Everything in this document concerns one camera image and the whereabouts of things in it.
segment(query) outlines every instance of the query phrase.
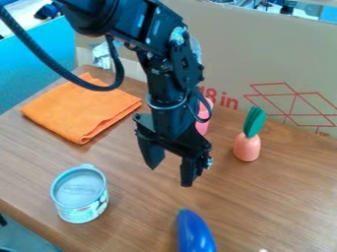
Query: wooden table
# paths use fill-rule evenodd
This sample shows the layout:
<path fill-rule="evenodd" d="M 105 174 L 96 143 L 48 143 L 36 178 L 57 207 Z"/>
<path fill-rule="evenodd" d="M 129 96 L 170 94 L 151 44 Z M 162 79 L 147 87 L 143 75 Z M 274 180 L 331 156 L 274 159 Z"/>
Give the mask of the wooden table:
<path fill-rule="evenodd" d="M 111 81 L 93 67 L 77 73 L 86 71 Z M 122 89 L 143 97 L 146 85 L 127 79 Z M 267 122 L 260 159 L 244 163 L 232 154 L 243 117 L 216 107 L 208 135 L 215 164 L 182 188 L 180 158 L 168 154 L 155 171 L 144 164 L 131 116 L 77 146 L 12 109 L 0 117 L 0 212 L 65 251 L 176 251 L 180 208 L 207 221 L 219 251 L 337 251 L 337 143 Z M 70 224 L 57 216 L 49 186 L 83 162 L 106 174 L 111 204 L 95 221 Z"/>

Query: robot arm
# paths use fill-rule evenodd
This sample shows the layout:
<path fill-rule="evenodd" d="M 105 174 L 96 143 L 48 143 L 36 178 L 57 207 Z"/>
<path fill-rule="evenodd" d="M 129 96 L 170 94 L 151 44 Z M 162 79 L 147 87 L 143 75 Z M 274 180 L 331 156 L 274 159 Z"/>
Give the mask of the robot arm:
<path fill-rule="evenodd" d="M 136 114 L 136 136 L 146 164 L 154 169 L 165 158 L 165 151 L 182 157 L 181 185 L 192 186 L 194 179 L 209 168 L 211 144 L 195 129 L 199 102 L 211 112 L 197 85 L 204 80 L 204 67 L 192 52 L 187 26 L 182 17 L 159 0 L 58 0 L 63 13 L 75 31 L 87 36 L 105 35 L 116 64 L 116 80 L 109 90 L 117 88 L 124 71 L 113 46 L 113 40 L 124 41 L 136 51 L 147 75 L 147 102 L 152 114 Z M 0 18 L 43 62 L 61 76 L 84 88 L 105 91 L 83 82 L 70 73 L 49 64 L 37 45 L 18 29 L 0 4 Z"/>

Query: orange cloth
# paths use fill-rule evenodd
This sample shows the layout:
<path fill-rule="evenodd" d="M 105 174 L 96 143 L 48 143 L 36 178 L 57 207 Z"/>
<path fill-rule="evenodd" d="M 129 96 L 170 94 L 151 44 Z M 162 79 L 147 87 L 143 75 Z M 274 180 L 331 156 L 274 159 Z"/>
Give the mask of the orange cloth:
<path fill-rule="evenodd" d="M 106 86 L 89 73 L 81 78 Z M 140 98 L 120 90 L 94 92 L 66 83 L 34 99 L 21 111 L 43 127 L 84 145 L 141 104 Z"/>

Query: open can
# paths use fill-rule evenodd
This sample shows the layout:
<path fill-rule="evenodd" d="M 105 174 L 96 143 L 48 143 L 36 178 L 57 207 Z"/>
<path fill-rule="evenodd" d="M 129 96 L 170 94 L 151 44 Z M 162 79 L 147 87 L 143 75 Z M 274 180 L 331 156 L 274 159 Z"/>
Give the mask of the open can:
<path fill-rule="evenodd" d="M 104 174 L 92 164 L 82 164 L 62 172 L 50 187 L 58 215 L 71 223 L 96 219 L 107 207 Z"/>

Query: can lid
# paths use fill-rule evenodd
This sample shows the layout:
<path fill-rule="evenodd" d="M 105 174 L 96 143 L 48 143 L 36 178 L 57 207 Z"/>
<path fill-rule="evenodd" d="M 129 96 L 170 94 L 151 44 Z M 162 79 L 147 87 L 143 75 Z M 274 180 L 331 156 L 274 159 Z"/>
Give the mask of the can lid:
<path fill-rule="evenodd" d="M 91 164 L 61 173 L 50 188 L 53 201 L 66 208 L 81 208 L 97 200 L 105 190 L 105 177 Z"/>

